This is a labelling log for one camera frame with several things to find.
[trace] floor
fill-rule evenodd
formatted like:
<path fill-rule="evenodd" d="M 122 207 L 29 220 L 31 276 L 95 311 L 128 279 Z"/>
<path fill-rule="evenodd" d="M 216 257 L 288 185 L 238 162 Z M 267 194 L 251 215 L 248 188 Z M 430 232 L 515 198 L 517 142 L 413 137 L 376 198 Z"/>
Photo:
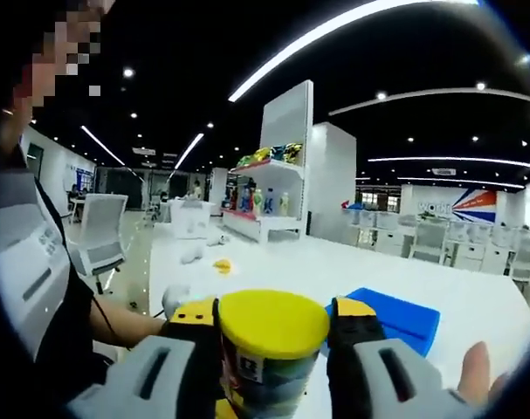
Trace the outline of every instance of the floor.
<path fill-rule="evenodd" d="M 121 242 L 127 261 L 115 269 L 100 275 L 104 297 L 137 313 L 148 313 L 148 278 L 150 275 L 150 249 L 152 225 L 145 225 L 144 213 L 126 211 L 121 226 Z M 80 223 L 65 224 L 67 239 L 78 242 Z M 94 278 L 85 282 L 96 292 Z"/>

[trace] black cable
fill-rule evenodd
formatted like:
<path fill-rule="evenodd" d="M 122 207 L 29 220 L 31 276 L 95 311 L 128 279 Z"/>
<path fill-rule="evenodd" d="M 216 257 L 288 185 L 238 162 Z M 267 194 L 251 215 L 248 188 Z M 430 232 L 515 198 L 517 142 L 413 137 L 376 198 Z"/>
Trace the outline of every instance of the black cable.
<path fill-rule="evenodd" d="M 121 341 L 120 337 L 117 335 L 117 333 L 111 327 L 111 323 L 109 323 L 109 319 L 107 318 L 106 314 L 104 313 L 103 309 L 101 308 L 100 303 L 98 302 L 98 300 L 94 296 L 92 296 L 92 299 L 93 299 L 93 302 L 96 303 L 96 306 L 98 307 L 98 310 L 100 310 L 100 313 L 101 313 L 102 317 L 106 321 L 107 327 L 109 327 L 109 330 L 114 335 L 115 343 L 117 343 L 118 345 L 124 347 L 129 352 L 131 352 L 131 349 Z"/>

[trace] bottle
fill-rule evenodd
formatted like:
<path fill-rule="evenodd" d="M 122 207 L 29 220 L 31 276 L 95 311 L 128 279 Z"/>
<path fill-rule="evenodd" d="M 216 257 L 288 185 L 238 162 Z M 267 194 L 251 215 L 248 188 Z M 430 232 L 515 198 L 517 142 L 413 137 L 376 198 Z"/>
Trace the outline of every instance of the bottle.
<path fill-rule="evenodd" d="M 263 211 L 263 194 L 261 189 L 255 189 L 253 194 L 253 214 L 255 216 L 260 216 Z"/>
<path fill-rule="evenodd" d="M 272 188 L 269 188 L 266 193 L 265 214 L 272 214 Z"/>
<path fill-rule="evenodd" d="M 280 215 L 281 216 L 288 216 L 288 208 L 290 205 L 290 196 L 287 192 L 282 194 L 280 197 Z"/>

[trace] white table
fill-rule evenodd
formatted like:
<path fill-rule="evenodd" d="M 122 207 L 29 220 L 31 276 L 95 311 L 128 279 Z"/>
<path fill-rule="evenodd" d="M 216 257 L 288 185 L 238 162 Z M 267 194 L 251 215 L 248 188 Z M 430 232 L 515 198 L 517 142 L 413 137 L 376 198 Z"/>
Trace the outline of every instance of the white table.
<path fill-rule="evenodd" d="M 306 295 L 324 306 L 332 297 L 365 286 L 441 313 L 428 360 L 440 370 L 446 387 L 457 386 L 463 356 L 474 343 L 487 343 L 494 379 L 517 365 L 530 341 L 530 310 L 507 277 L 458 271 L 313 237 L 262 246 L 231 236 L 224 246 L 205 247 L 200 261 L 181 265 L 176 261 L 187 245 L 184 242 L 188 241 L 174 241 L 167 225 L 155 225 L 152 314 L 162 309 L 162 294 L 170 284 L 190 285 L 193 299 L 269 288 Z M 231 274 L 224 276 L 212 267 L 219 258 L 232 262 Z M 326 365 L 320 355 L 296 418 L 331 417 Z"/>

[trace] black ceiling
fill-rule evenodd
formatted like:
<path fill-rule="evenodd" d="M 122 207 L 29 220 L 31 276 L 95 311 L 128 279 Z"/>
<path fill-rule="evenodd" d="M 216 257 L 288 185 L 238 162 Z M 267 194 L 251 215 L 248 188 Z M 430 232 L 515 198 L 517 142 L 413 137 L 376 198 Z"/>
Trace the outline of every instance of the black ceiling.
<path fill-rule="evenodd" d="M 530 180 L 528 169 L 487 163 L 368 162 L 412 155 L 530 162 L 530 103 L 523 100 L 446 94 L 328 116 L 371 100 L 379 91 L 474 87 L 484 81 L 491 88 L 530 95 L 530 80 L 520 77 L 495 39 L 464 19 L 417 4 L 349 24 L 289 58 L 230 103 L 230 94 L 281 48 L 368 2 L 292 0 L 258 7 L 250 2 L 158 3 L 117 0 L 102 23 L 101 54 L 80 65 L 79 76 L 59 78 L 56 98 L 35 112 L 40 132 L 57 136 L 66 147 L 74 145 L 74 151 L 87 152 L 98 163 L 119 166 L 79 129 L 85 125 L 132 168 L 145 161 L 132 147 L 155 148 L 157 156 L 150 161 L 160 168 L 162 153 L 180 155 L 203 132 L 203 141 L 182 170 L 209 171 L 210 161 L 232 167 L 258 147 L 263 106 L 310 79 L 314 121 L 328 120 L 357 138 L 357 175 L 363 171 L 372 182 L 398 184 L 398 176 L 431 177 L 428 168 L 457 168 L 464 179 Z M 530 1 L 489 3 L 530 52 Z M 131 79 L 122 76 L 126 66 L 135 71 Z M 90 97 L 89 86 L 100 86 L 101 96 Z M 132 112 L 138 118 L 132 119 Z M 206 127 L 209 121 L 213 129 Z M 479 140 L 472 141 L 473 136 Z"/>

